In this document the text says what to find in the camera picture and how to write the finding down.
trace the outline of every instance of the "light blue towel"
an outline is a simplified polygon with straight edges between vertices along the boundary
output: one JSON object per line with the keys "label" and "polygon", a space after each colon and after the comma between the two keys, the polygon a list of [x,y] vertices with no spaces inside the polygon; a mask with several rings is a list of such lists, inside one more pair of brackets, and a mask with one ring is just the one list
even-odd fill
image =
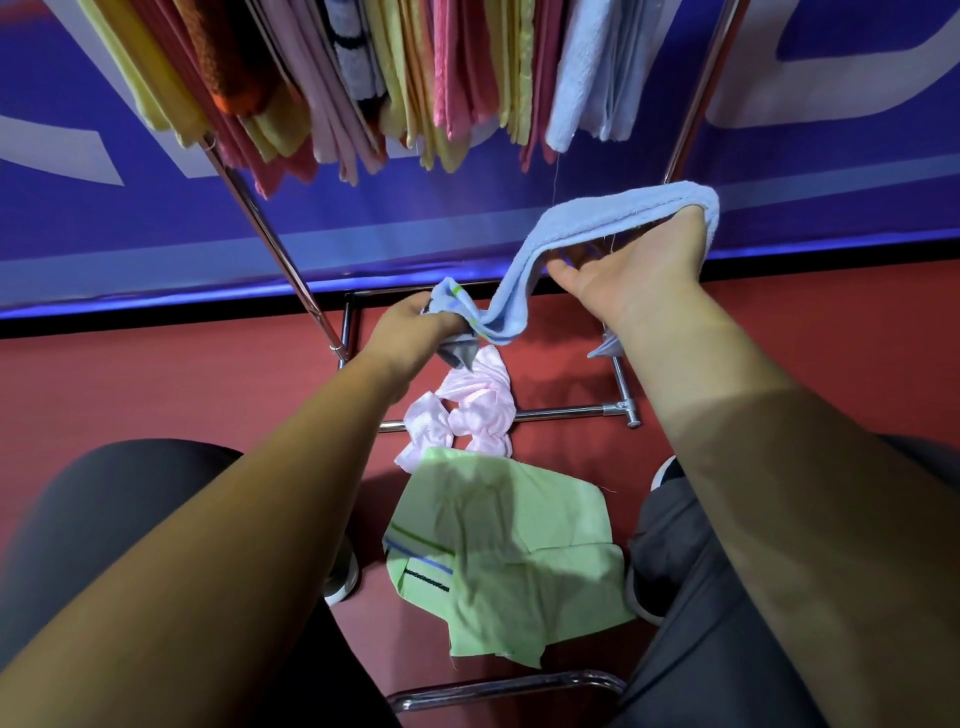
{"label": "light blue towel", "polygon": [[[443,279],[433,289],[427,310],[453,311],[467,319],[475,334],[497,346],[509,344],[527,328],[527,298],[540,278],[545,253],[663,220],[688,205],[704,209],[709,250],[720,220],[720,203],[710,187],[674,182],[607,197],[583,197],[543,213],[497,286],[486,311],[477,308],[463,287],[451,278]],[[471,368],[477,347],[476,335],[461,334],[446,339],[438,354],[453,367]],[[589,356],[622,353],[619,340],[611,336]]]}

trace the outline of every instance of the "right hand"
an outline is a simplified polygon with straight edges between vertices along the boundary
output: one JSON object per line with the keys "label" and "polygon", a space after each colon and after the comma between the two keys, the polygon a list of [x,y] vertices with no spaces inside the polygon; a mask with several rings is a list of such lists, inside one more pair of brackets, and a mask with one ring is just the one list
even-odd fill
{"label": "right hand", "polygon": [[573,266],[555,257],[546,270],[563,290],[619,333],[626,321],[642,315],[640,309],[654,302],[664,286],[696,284],[706,246],[703,209],[687,206],[616,253],[598,260],[578,246],[567,249]]}

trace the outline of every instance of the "green cloth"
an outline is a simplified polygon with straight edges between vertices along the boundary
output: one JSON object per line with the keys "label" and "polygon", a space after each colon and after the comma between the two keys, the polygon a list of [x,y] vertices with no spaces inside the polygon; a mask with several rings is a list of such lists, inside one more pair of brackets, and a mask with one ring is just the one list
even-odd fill
{"label": "green cloth", "polygon": [[446,621],[453,657],[539,667],[548,644],[634,618],[603,495],[567,475],[430,449],[383,544],[397,592]]}

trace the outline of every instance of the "forearm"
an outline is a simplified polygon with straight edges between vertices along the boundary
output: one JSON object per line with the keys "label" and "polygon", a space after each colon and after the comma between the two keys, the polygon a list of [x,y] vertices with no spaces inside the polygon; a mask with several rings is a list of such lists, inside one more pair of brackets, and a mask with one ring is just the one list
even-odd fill
{"label": "forearm", "polygon": [[394,386],[361,355],[134,546],[0,676],[4,721],[230,721],[321,595]]}
{"label": "forearm", "polygon": [[647,295],[617,333],[828,722],[939,714],[960,655],[955,494],[795,382],[692,281]]}

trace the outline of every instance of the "pink cloth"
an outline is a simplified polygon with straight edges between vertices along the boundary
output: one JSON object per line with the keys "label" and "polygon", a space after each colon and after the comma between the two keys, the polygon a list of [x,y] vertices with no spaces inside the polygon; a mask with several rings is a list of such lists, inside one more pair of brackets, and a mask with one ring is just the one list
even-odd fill
{"label": "pink cloth", "polygon": [[317,162],[310,154],[309,139],[292,157],[277,157],[268,163],[260,156],[239,120],[217,109],[200,75],[197,52],[174,0],[131,0],[131,4],[187,90],[204,110],[217,137],[217,149],[224,164],[234,169],[249,169],[257,192],[265,198],[271,197],[279,189],[287,173],[304,184],[313,181],[317,176]]}
{"label": "pink cloth", "polygon": [[340,163],[340,178],[357,184],[357,156],[371,174],[383,166],[357,114],[336,66],[324,46],[312,0],[277,0],[262,8],[283,57],[310,107],[314,157]]}
{"label": "pink cloth", "polygon": [[446,138],[462,139],[499,111],[484,4],[434,0],[433,121]]}
{"label": "pink cloth", "polygon": [[[447,413],[441,399],[460,406]],[[427,392],[410,405],[403,416],[410,445],[394,462],[412,473],[429,448],[451,447],[454,435],[472,435],[467,445],[470,451],[510,457],[514,448],[507,431],[514,417],[516,405],[507,367],[496,347],[484,347],[473,360],[472,371],[450,370],[436,394]]]}
{"label": "pink cloth", "polygon": [[530,123],[530,141],[520,150],[520,169],[530,169],[537,142],[547,164],[557,160],[557,153],[543,141],[553,108],[553,92],[557,86],[557,65],[560,62],[560,36],[563,31],[564,0],[537,0],[534,10],[534,107]]}

